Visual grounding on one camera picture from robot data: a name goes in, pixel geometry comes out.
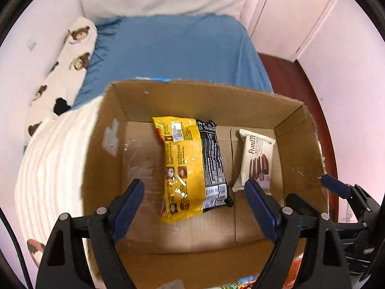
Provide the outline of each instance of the pink wall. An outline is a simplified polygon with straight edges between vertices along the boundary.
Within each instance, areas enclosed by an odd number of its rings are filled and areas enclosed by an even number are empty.
[[[354,0],[337,0],[298,58],[322,106],[340,180],[385,192],[385,43]],[[347,203],[340,199],[340,221]]]

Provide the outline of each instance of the screw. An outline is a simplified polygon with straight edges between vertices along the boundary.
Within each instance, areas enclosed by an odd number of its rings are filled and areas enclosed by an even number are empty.
[[[293,210],[288,206],[285,206],[284,208],[282,208],[282,212],[284,212],[286,215],[293,214]]]
[[[98,208],[98,209],[96,210],[96,213],[99,214],[99,215],[103,215],[103,214],[105,214],[106,212],[107,212],[107,208],[105,208],[104,206],[102,206],[102,207],[100,207],[100,208]]]
[[[322,214],[321,214],[321,217],[322,217],[322,219],[324,219],[324,220],[329,220],[329,219],[330,219],[330,215],[329,215],[328,213],[322,213]]]
[[[59,219],[60,220],[66,220],[68,218],[68,213],[60,214]]]

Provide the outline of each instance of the cardboard box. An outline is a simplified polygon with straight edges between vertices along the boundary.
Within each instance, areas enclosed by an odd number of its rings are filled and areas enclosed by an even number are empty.
[[[327,196],[319,179],[324,168],[316,130],[302,102],[205,82],[114,82],[107,89],[90,138],[82,196],[88,215],[124,192],[132,178],[144,182],[143,203],[126,238],[116,247],[138,288],[155,289],[176,279],[186,289],[228,284],[260,273],[273,248],[264,240],[243,191],[231,192],[232,208],[216,208],[176,224],[160,223],[164,149],[153,116],[213,120],[218,125],[230,191],[242,156],[239,128],[276,138],[272,195],[283,206],[284,197],[297,192],[320,211],[327,211]],[[114,119],[119,122],[121,143],[117,156],[102,148],[105,128]],[[97,271],[92,253],[90,259]]]

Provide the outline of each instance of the blue bed sheet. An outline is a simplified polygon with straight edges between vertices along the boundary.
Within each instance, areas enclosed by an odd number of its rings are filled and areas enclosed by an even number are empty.
[[[204,80],[273,92],[245,28],[230,16],[138,16],[96,23],[98,38],[74,107],[109,82]]]

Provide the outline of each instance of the white blanket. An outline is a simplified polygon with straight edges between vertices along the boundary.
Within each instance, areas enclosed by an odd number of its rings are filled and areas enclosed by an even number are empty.
[[[84,164],[102,101],[103,97],[97,97],[56,120],[43,120],[24,154],[15,205],[37,265],[58,216],[64,212],[72,217],[83,215]]]
[[[96,27],[87,18],[79,17],[69,27],[60,55],[28,109],[27,142],[45,118],[55,119],[73,105],[94,52],[96,38]]]

